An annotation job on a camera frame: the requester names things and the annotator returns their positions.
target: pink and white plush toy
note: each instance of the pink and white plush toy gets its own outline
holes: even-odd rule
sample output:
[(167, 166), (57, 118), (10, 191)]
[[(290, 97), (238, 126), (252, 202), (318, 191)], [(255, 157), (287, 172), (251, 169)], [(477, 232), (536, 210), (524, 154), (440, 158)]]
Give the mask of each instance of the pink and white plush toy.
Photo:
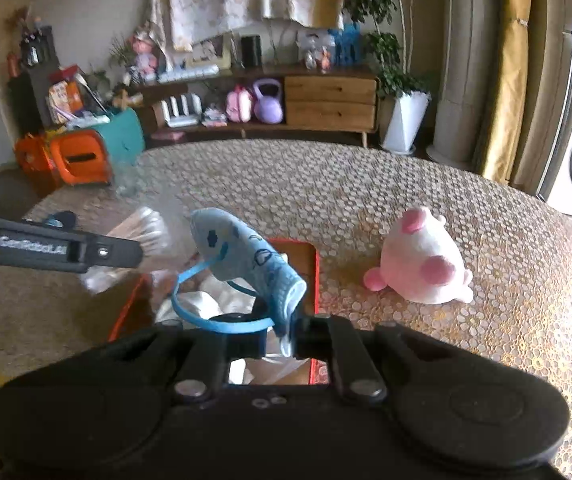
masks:
[(472, 301), (472, 272), (444, 225), (427, 207), (408, 209), (390, 229), (381, 251), (381, 266), (368, 270), (370, 290), (393, 288), (408, 301), (440, 304)]

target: wooden cabinet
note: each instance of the wooden cabinet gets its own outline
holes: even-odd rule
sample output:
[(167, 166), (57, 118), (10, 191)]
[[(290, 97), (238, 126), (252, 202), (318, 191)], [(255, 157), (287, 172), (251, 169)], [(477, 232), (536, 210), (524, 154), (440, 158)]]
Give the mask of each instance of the wooden cabinet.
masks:
[(373, 128), (375, 107), (358, 103), (287, 101), (286, 117), (290, 126), (362, 132)]
[(377, 81), (373, 76), (285, 76), (286, 124), (303, 130), (367, 133), (375, 129)]
[(375, 104), (374, 79), (333, 76), (290, 76), (286, 78), (286, 99), (292, 101), (330, 101)]

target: purple kettlebell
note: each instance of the purple kettlebell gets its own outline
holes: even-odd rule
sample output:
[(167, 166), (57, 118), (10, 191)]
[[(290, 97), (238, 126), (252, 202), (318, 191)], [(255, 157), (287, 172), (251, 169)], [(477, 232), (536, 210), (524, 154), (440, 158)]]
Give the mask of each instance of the purple kettlebell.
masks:
[[(277, 97), (263, 95), (259, 91), (262, 85), (277, 87)], [(276, 79), (258, 79), (253, 84), (257, 102), (255, 104), (255, 116), (266, 124), (280, 123), (284, 118), (284, 110), (281, 108), (281, 83)]]

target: patterned tablecloth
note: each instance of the patterned tablecloth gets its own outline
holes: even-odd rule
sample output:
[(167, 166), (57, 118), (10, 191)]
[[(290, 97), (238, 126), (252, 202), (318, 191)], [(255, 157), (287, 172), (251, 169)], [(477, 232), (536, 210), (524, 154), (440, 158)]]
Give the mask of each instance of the patterned tablecloth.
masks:
[[(107, 232), (140, 204), (177, 232), (189, 210), (219, 206), (272, 237), (308, 240), (321, 255), (320, 309), (372, 328), (397, 320), (546, 378), (572, 412), (572, 222), (514, 189), (416, 158), (335, 144), (227, 140), (141, 156), (140, 191), (65, 187), (30, 216), (71, 209)], [(361, 285), (389, 225), (427, 205), (472, 269), (475, 300), (427, 306)], [(179, 240), (185, 249), (185, 240)], [(106, 338), (116, 312), (75, 276), (0, 267), (0, 368), (20, 373)], [(327, 371), (319, 370), (318, 380)], [(572, 421), (554, 464), (572, 477)]]

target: yellow curtain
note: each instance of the yellow curtain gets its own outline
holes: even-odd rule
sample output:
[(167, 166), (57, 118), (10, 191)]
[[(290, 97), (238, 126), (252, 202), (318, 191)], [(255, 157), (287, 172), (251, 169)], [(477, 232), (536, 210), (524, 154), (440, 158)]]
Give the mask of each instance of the yellow curtain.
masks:
[(531, 0), (504, 0), (499, 75), (479, 174), (507, 184), (517, 153), (528, 81)]

